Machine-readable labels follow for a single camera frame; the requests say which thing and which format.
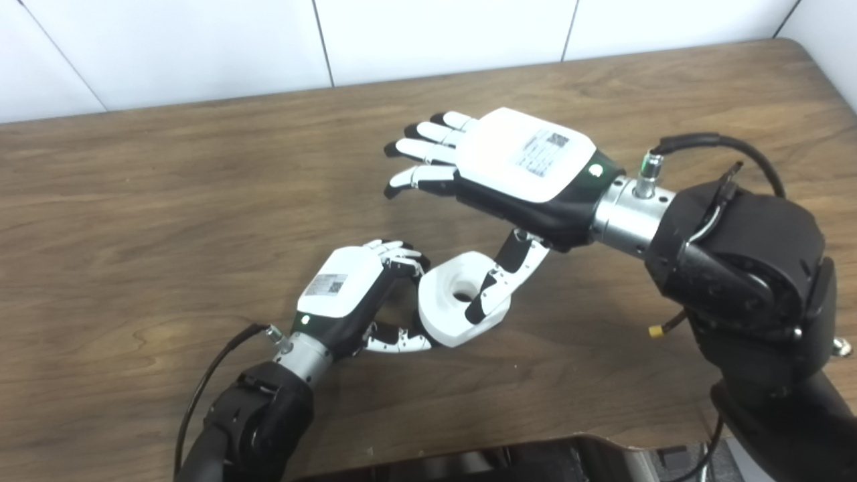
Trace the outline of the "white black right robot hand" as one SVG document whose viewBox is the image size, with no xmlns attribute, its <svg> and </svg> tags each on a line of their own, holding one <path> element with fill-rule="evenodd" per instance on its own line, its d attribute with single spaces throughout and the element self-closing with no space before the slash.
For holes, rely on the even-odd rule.
<svg viewBox="0 0 857 482">
<path fill-rule="evenodd" d="M 440 112 L 404 134 L 384 152 L 415 165 L 390 179 L 386 198 L 407 189 L 453 196 L 514 228 L 466 308 L 472 324 L 510 298 L 547 250 L 592 244 L 597 206 L 624 174 L 587 135 L 510 108 L 483 118 Z"/>
</svg>

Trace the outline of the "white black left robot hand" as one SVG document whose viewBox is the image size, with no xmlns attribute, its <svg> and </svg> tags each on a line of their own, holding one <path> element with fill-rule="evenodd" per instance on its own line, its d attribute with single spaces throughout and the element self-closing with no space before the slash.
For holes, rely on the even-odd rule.
<svg viewBox="0 0 857 482">
<path fill-rule="evenodd" d="M 291 333 L 324 346 L 335 361 L 351 357 L 365 339 L 398 280 L 418 286 L 428 256 L 401 240 L 374 239 L 334 250 L 297 299 Z"/>
</svg>

